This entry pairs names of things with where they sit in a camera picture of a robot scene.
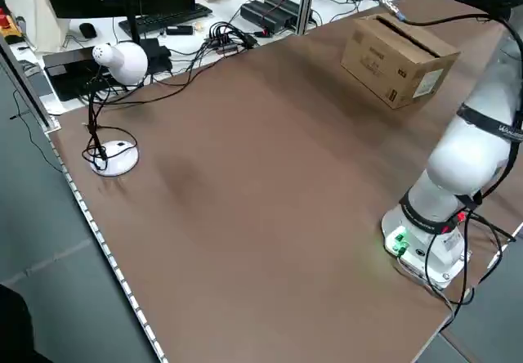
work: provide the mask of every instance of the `wire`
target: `wire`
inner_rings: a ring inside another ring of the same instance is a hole
[[[495,226],[493,223],[489,222],[487,219],[485,219],[481,215],[479,215],[477,213],[472,213],[471,219],[474,220],[475,222],[479,222],[479,223],[489,227],[491,230],[494,230],[494,232],[504,236],[510,242],[516,242],[516,238],[514,238],[514,236],[510,235],[508,232],[502,230],[498,226]]]
[[[68,34],[65,36],[64,43],[62,44],[63,48],[67,48],[69,46],[69,41],[73,40],[75,41],[81,48],[85,48],[85,46],[82,43],[88,43],[89,40],[78,40],[76,37],[74,37],[72,34]]]
[[[42,155],[43,159],[45,160],[46,163],[48,163],[54,170],[58,171],[59,173],[62,172],[61,169],[58,169],[57,167],[55,167],[50,161],[49,159],[46,157],[45,153],[43,153],[43,150],[40,146],[38,146],[38,144],[36,142],[34,142],[33,140],[33,133],[31,132],[31,128],[29,127],[29,125],[27,124],[27,122],[25,121],[24,119],[24,116],[23,114],[20,112],[20,104],[18,103],[18,100],[16,99],[16,93],[19,93],[18,90],[15,89],[15,91],[13,92],[13,99],[16,103],[16,110],[17,110],[17,116],[22,119],[22,122],[24,123],[25,127],[27,128],[27,133],[29,134],[29,140],[31,141],[31,143],[40,151],[40,154]]]
[[[118,36],[116,36],[116,31],[114,30],[114,17],[113,17],[113,35],[114,35],[114,39],[116,40],[116,43],[117,43],[117,44],[120,43],[120,42],[118,41]]]
[[[454,321],[456,316],[458,315],[459,311],[461,310],[461,307],[463,305],[463,301],[465,300],[465,293],[467,292],[467,277],[468,277],[468,223],[470,221],[471,214],[469,213],[467,217],[465,218],[464,227],[463,227],[463,253],[464,253],[464,259],[463,259],[463,285],[461,289],[461,295],[459,296],[458,304],[456,305],[456,309],[454,310],[454,318],[447,321],[447,323],[441,328],[441,330],[445,330],[449,327],[449,325]],[[425,256],[425,277],[427,278],[427,282],[432,290],[434,290],[434,286],[432,285],[429,277],[428,277],[428,255],[431,252],[432,245],[434,244],[434,241],[436,240],[437,235],[434,235],[432,237],[431,243],[428,246],[427,249],[427,255]]]
[[[314,10],[314,9],[312,9],[312,8],[311,8],[311,11],[312,11],[313,13],[315,13],[315,14],[318,16],[318,19],[320,20],[320,26],[323,25],[323,24],[324,24],[324,19],[321,18],[319,12],[317,12],[316,10]]]
[[[396,257],[396,261],[400,264],[401,269],[406,273],[407,276],[410,277],[415,283],[421,285],[422,287],[426,288],[431,294],[435,294],[438,298],[443,300],[445,302],[445,305],[450,310],[450,313],[452,315],[450,320],[454,320],[455,313],[454,308],[452,307],[452,303],[450,300],[445,296],[445,294],[438,289],[431,290],[428,288],[427,282],[420,276],[418,276],[416,273],[411,271],[400,259],[400,257]]]
[[[335,18],[339,17],[339,16],[349,16],[350,14],[354,13],[355,11],[358,11],[360,7],[360,4],[359,3],[354,3],[354,8],[350,11],[346,11],[344,13],[338,13],[336,14],[333,18],[330,19],[329,23],[333,22]]]
[[[120,156],[123,153],[127,152],[130,149],[138,147],[138,140],[127,130],[123,128],[117,128],[115,126],[102,126],[98,124],[98,116],[100,115],[102,109],[108,104],[107,101],[110,97],[111,90],[109,89],[105,99],[100,103],[100,107],[98,108],[98,111],[95,112],[94,109],[94,97],[96,96],[96,92],[93,87],[93,83],[95,83],[100,77],[101,74],[101,66],[98,69],[98,72],[96,73],[96,77],[91,81],[91,94],[89,96],[89,105],[88,105],[88,114],[89,114],[89,123],[87,124],[87,130],[91,134],[91,137],[89,138],[86,148],[82,151],[82,157],[87,162],[92,164],[97,171],[105,171],[108,166],[108,161],[114,157]],[[97,135],[97,132],[103,129],[110,129],[110,130],[116,130],[119,132],[123,132],[127,134],[130,138],[132,138],[133,143],[130,146],[125,147],[121,151],[108,156],[105,153],[105,147],[100,143],[100,139]],[[105,164],[101,167],[97,160],[103,160]]]
[[[119,99],[104,102],[101,104],[103,104],[103,105],[122,105],[122,106],[126,106],[126,107],[132,107],[135,105],[144,105],[144,104],[149,104],[149,103],[153,103],[156,101],[161,101],[168,97],[175,96],[176,94],[184,91],[198,76],[200,76],[206,70],[211,69],[218,62],[220,62],[228,57],[237,55],[243,51],[253,48],[254,47],[253,43],[256,42],[256,39],[231,24],[231,22],[234,20],[234,18],[239,14],[239,10],[240,9],[238,9],[236,11],[236,13],[230,18],[230,20],[228,22],[219,21],[219,22],[211,25],[211,27],[209,29],[208,40],[206,40],[202,43],[202,46],[200,47],[200,49],[198,51],[196,51],[195,53],[191,53],[192,55],[194,55],[194,57],[186,69],[186,72],[188,73],[188,77],[184,83],[165,83],[163,81],[162,82],[157,81],[157,82],[163,83],[164,85],[168,85],[170,87],[178,87],[177,90],[175,90],[174,92],[170,92],[163,96],[155,97],[155,98],[147,100],[147,101],[125,101],[124,99],[130,97],[130,95],[133,94],[140,87],[139,86],[139,87],[133,89],[132,91],[130,91],[128,94],[120,97]],[[213,41],[224,40],[224,39],[229,40],[229,42],[231,42],[231,43],[237,44],[239,47],[242,47],[243,50],[236,51],[230,55],[224,55],[219,60],[216,60],[212,64],[207,65],[206,67],[203,67],[202,69],[200,69],[203,58],[209,52],[213,51],[213,47],[211,46],[211,43]],[[195,69],[199,70],[196,74],[193,73]]]
[[[476,214],[474,212],[471,212],[471,215],[475,215],[478,218],[482,219],[481,222],[486,224],[489,227],[490,232],[492,233],[492,236],[494,237],[494,240],[496,242],[496,246],[498,248],[498,258],[496,259],[496,262],[494,263],[494,265],[481,277],[480,283],[482,283],[483,281],[485,281],[485,280],[487,280],[489,278],[489,276],[496,270],[496,268],[499,266],[499,264],[503,260],[503,246],[501,245],[501,241],[499,240],[499,236],[496,233],[496,230],[494,229],[494,225],[492,225],[486,218],[484,218],[484,217],[482,217],[482,216],[480,216],[480,215],[478,215],[478,214]]]
[[[196,52],[199,51],[199,49],[198,49],[198,50],[196,50],[194,52],[180,52],[180,51],[177,51],[177,50],[173,50],[172,48],[168,48],[168,50],[170,52],[175,52],[176,54],[185,55],[185,56],[194,55]]]
[[[263,13],[263,16],[261,16],[261,19],[260,19],[260,23],[263,22],[263,20],[265,19],[267,14],[269,14],[269,13],[273,12],[274,10],[278,9],[282,5],[283,2],[285,2],[285,0],[279,0],[279,3],[276,6],[272,7],[271,9],[269,9],[265,13]]]

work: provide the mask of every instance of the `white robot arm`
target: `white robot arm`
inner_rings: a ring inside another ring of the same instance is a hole
[[[486,11],[492,7],[510,10],[521,3],[510,0],[512,4],[507,7],[509,0],[481,1],[488,2],[481,7]],[[523,34],[523,7],[513,9],[510,17],[511,26]],[[401,247],[406,248],[402,262],[421,277],[426,275],[427,263],[431,282],[440,288],[446,287],[461,271],[470,255],[464,253],[464,239],[457,225],[448,221],[460,208],[468,206],[465,199],[476,195],[507,163],[512,143],[523,140],[521,132],[512,127],[520,108],[521,53],[507,33],[476,88],[432,151],[422,176],[383,217],[387,251],[398,255]],[[493,119],[488,119],[490,125],[500,132],[489,132],[485,126],[472,124],[470,114],[478,113]],[[502,130],[509,132],[512,139],[501,136]],[[437,229],[442,225],[440,232],[444,233],[438,234]]]

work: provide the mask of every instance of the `desk lamp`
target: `desk lamp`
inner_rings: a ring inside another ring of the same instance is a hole
[[[132,41],[116,46],[101,44],[92,49],[92,57],[100,66],[106,66],[113,78],[122,85],[141,83],[149,60],[140,44],[140,35],[136,27],[136,17],[132,13],[132,0],[124,0],[127,20],[132,33]],[[94,142],[94,153],[89,156],[92,170],[104,177],[117,177],[129,172],[138,163],[138,149],[128,141],[109,141],[100,143],[96,133],[97,114],[94,113],[94,94],[89,97],[88,129]]]

